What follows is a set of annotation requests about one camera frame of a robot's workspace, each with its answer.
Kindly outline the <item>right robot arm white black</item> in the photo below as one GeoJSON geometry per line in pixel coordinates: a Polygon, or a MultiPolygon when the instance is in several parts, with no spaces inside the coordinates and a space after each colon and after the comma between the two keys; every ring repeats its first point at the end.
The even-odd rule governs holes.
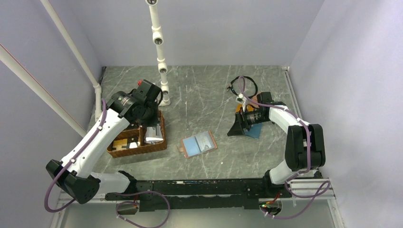
{"type": "Polygon", "coordinates": [[[274,101],[270,92],[259,93],[257,105],[252,111],[247,108],[237,111],[227,135],[245,135],[253,125],[264,122],[278,125],[287,134],[283,161],[267,171],[263,178],[262,192],[267,197],[274,197],[280,191],[280,184],[296,174],[325,165],[323,128],[295,117],[283,102],[274,101]]]}

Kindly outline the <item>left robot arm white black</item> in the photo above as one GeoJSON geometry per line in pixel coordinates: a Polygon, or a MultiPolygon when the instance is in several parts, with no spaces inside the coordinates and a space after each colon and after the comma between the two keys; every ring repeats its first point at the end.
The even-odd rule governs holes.
{"type": "Polygon", "coordinates": [[[97,194],[118,193],[129,200],[136,195],[135,178],[124,171],[116,173],[93,172],[93,167],[113,140],[130,124],[156,126],[159,121],[160,87],[142,80],[130,93],[119,91],[108,101],[103,100],[100,118],[79,142],[61,160],[50,160],[46,171],[52,178],[44,198],[47,211],[50,193],[55,185],[72,199],[85,204],[97,194]]]}

